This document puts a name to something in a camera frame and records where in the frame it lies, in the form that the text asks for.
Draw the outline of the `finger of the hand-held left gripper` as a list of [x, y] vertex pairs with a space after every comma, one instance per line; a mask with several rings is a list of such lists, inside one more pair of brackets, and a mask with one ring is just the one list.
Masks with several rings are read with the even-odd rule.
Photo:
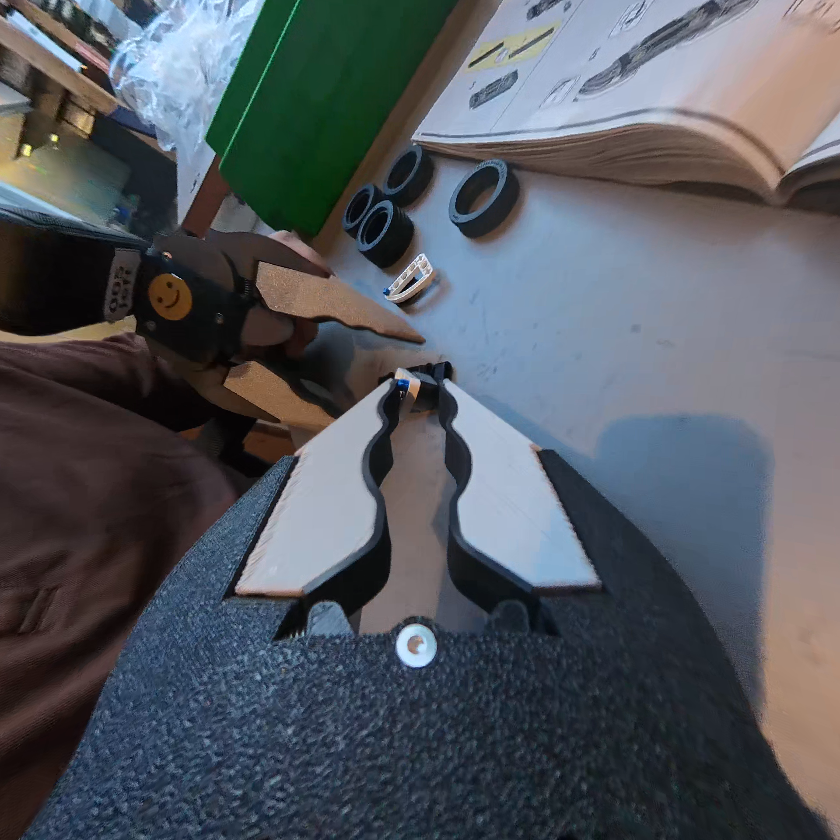
[[321, 385], [295, 371], [271, 368], [257, 361], [232, 367], [224, 388], [279, 424], [307, 432], [320, 432], [344, 410]]
[[344, 327], [384, 338], [423, 344], [425, 337], [398, 312], [366, 297], [336, 276], [320, 277], [301, 270], [257, 265], [256, 288], [266, 307], [311, 322], [338, 322]]

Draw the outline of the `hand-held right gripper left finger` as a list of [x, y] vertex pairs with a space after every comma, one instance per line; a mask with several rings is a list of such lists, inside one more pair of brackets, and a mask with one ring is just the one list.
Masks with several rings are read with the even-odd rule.
[[333, 601], [361, 610], [387, 582], [391, 541], [381, 493], [393, 465], [391, 434], [403, 393], [378, 385], [295, 455], [234, 593]]

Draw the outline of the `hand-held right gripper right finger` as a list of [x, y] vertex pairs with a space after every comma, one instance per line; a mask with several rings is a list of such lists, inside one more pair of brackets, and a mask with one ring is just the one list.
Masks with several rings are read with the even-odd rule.
[[543, 463], [550, 452], [450, 380], [438, 387], [444, 461], [455, 481], [447, 562], [456, 590], [485, 613], [600, 592], [602, 581]]

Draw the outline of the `white curved toy panel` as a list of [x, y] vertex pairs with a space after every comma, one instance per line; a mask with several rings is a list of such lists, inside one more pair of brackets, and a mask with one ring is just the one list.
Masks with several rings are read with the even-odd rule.
[[402, 306], [424, 293], [436, 277], [436, 268], [425, 253], [420, 253], [383, 290], [383, 295], [389, 302]]
[[423, 381], [419, 373], [409, 371], [406, 368], [398, 367], [393, 375], [396, 389], [399, 391], [401, 402], [399, 417], [402, 421], [414, 409], [417, 403], [417, 398], [421, 391]]

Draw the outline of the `black patterned toy beam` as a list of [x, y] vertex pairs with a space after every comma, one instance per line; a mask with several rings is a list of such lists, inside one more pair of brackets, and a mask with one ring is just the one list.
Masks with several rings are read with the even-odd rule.
[[[423, 381], [421, 391], [417, 398], [415, 407], [411, 413], [434, 412], [438, 409], [440, 386], [446, 380], [453, 378], [454, 368], [448, 361], [436, 363], [424, 363], [415, 366], [404, 367], [409, 371], [419, 373]], [[377, 384], [380, 385], [388, 380], [394, 379], [395, 371], [380, 376]]]

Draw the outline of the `person's left forearm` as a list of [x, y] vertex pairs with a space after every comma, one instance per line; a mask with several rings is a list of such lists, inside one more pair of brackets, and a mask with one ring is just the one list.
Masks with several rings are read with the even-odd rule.
[[177, 433], [200, 427], [212, 419], [256, 420], [211, 404], [144, 342], [136, 343], [136, 352], [122, 402], [132, 413]]

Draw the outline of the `grey desk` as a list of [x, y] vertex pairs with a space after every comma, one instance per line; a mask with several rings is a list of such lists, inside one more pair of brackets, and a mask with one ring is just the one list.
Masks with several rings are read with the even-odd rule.
[[399, 364], [458, 384], [556, 450], [650, 538], [710, 619], [763, 735], [838, 838], [838, 213], [519, 173], [468, 239], [437, 159], [410, 214], [439, 272], [423, 344], [324, 328], [342, 406]]

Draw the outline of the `person's left hand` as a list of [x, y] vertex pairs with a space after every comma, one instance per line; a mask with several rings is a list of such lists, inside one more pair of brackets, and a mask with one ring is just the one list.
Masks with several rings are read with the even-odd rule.
[[220, 250], [237, 272], [255, 279], [259, 263], [297, 270], [315, 277], [330, 277], [332, 270], [323, 258], [296, 234], [281, 230], [272, 236], [251, 232], [222, 233], [209, 230], [205, 241]]

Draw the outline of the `black toy tire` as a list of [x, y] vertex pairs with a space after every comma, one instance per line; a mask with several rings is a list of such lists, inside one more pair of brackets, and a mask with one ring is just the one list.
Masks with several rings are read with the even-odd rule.
[[382, 269], [393, 266], [412, 243], [412, 219], [398, 205], [383, 199], [364, 217], [356, 235], [360, 254]]
[[350, 198], [344, 208], [341, 224], [345, 234], [357, 238], [362, 223], [379, 202], [385, 200], [382, 189], [374, 183], [361, 186]]
[[483, 161], [456, 186], [448, 217], [463, 236], [480, 238], [505, 222], [519, 195], [519, 179], [507, 162]]
[[413, 205], [429, 187], [434, 162], [427, 150], [417, 143], [408, 145], [392, 163], [382, 184], [382, 193], [399, 207]]

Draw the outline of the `green panel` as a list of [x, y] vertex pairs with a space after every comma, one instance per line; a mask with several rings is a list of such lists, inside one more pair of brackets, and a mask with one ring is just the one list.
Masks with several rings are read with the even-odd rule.
[[231, 191], [316, 235], [454, 1], [267, 1], [206, 132]]

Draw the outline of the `person's brown shirt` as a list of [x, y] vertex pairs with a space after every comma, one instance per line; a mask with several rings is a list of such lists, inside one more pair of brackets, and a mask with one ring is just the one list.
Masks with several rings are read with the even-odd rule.
[[123, 407], [139, 341], [2, 343], [2, 838], [35, 818], [139, 615], [237, 499], [182, 432]]

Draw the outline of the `wooden workbench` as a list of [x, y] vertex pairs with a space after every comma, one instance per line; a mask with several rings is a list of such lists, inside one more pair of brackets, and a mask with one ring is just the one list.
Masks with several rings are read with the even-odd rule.
[[80, 105], [102, 115], [113, 114], [118, 100], [105, 87], [72, 69], [58, 48], [81, 54], [88, 47], [63, 24], [32, 2], [2, 2], [2, 47], [15, 53], [39, 73], [61, 85]]

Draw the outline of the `pile of clear plastic bags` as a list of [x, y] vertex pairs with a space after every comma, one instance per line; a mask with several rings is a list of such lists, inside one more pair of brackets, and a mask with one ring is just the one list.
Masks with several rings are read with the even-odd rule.
[[173, 1], [113, 54], [116, 99], [191, 159], [236, 69], [263, 1]]

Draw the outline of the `open instruction booklet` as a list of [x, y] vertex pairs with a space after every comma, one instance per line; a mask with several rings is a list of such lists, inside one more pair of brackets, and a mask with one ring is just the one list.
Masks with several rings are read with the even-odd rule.
[[640, 186], [834, 206], [839, 3], [501, 2], [413, 140]]

